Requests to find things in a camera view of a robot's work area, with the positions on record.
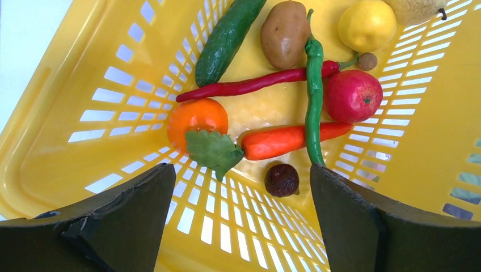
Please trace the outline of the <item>yellow plastic basket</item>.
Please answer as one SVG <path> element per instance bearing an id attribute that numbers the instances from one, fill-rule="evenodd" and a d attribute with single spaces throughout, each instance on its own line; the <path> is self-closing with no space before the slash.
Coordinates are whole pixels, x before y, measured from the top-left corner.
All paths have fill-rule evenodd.
<path id="1" fill-rule="evenodd" d="M 230 1 L 74 1 L 1 135 L 1 214 L 31 218 L 158 163 L 178 176 L 156 271 L 329 271 L 310 192 L 275 200 L 262 162 L 219 184 L 163 136 Z M 377 52 L 375 116 L 323 145 L 329 167 L 417 208 L 480 220 L 480 2 L 400 28 Z"/>

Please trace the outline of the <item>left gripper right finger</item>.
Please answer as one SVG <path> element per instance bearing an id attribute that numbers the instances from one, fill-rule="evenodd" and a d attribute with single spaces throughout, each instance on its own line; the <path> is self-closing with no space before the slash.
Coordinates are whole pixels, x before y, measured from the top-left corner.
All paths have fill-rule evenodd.
<path id="1" fill-rule="evenodd" d="M 480 223 L 424 211 L 320 164 L 310 186 L 331 271 L 479 271 Z"/>

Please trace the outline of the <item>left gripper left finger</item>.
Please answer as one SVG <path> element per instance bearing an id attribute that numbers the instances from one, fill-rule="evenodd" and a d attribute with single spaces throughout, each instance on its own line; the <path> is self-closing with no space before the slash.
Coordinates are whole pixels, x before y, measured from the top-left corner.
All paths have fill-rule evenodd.
<path id="1" fill-rule="evenodd" d="M 1 222 L 2 271 L 153 271 L 176 173 L 158 164 L 35 218 Z"/>

